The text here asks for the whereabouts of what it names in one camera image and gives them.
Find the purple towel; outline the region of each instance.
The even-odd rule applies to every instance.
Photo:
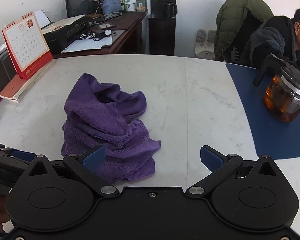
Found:
[[[154,174],[152,155],[160,149],[160,141],[151,140],[143,122],[134,119],[145,110],[146,98],[141,91],[130,95],[117,84],[100,84],[95,77],[83,74],[65,103],[61,154],[81,155],[102,144],[106,161],[95,173],[111,184]]]

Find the keyboard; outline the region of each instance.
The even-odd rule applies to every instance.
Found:
[[[105,14],[103,16],[94,17],[94,18],[92,18],[92,20],[95,21],[96,23],[101,23],[103,21],[109,20],[111,18],[120,16],[120,15],[122,15],[122,13],[113,12],[113,13]]]

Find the bottle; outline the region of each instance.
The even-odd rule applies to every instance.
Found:
[[[122,11],[124,11],[126,9],[124,6],[124,0],[121,0],[121,9],[122,9]]]
[[[124,0],[125,2],[125,10],[127,11],[127,3],[130,2],[130,0]]]

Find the man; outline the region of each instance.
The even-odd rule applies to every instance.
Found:
[[[300,68],[300,9],[293,19],[274,16],[263,23],[250,36],[238,64],[259,69],[271,53]]]

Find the mug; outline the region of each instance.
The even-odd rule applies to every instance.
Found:
[[[126,3],[127,12],[134,12],[136,10],[136,4],[134,2]]]

